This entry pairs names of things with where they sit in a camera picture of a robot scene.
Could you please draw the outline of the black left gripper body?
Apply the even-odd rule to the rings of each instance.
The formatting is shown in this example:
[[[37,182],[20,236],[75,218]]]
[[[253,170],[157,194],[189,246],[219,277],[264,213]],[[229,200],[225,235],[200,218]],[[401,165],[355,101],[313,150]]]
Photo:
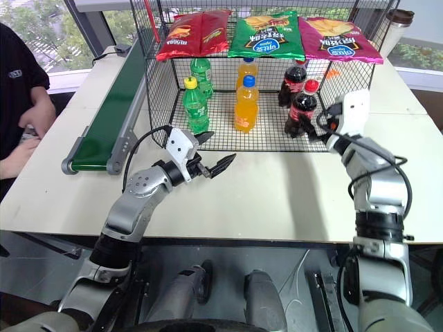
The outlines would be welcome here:
[[[186,169],[191,179],[198,176],[211,178],[210,170],[201,163],[201,156],[198,153],[186,163]]]

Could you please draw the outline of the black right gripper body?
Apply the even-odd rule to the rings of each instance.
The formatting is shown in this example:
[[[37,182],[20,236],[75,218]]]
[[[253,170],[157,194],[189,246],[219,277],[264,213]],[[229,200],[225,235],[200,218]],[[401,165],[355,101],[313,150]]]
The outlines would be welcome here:
[[[328,131],[341,131],[344,124],[343,103],[338,102],[328,107],[325,113],[325,117],[325,127]]]

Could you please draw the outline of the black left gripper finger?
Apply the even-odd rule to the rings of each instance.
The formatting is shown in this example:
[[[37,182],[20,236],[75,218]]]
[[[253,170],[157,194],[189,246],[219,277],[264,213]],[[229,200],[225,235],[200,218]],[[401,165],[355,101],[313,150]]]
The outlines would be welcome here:
[[[218,160],[216,165],[208,169],[209,178],[214,178],[224,172],[229,165],[234,161],[236,154],[231,154],[223,157],[221,160]]]
[[[214,131],[204,131],[198,134],[195,134],[195,140],[197,142],[197,147],[204,145],[208,140],[210,140],[214,136]]]

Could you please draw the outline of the person's left hand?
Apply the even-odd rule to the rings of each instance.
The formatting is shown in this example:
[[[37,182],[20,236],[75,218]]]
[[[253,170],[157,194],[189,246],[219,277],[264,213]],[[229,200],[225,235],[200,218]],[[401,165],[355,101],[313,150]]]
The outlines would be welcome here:
[[[19,126],[25,129],[26,133],[32,134],[39,138],[43,138],[46,133],[45,122],[39,117],[27,116],[23,114],[19,120]]]

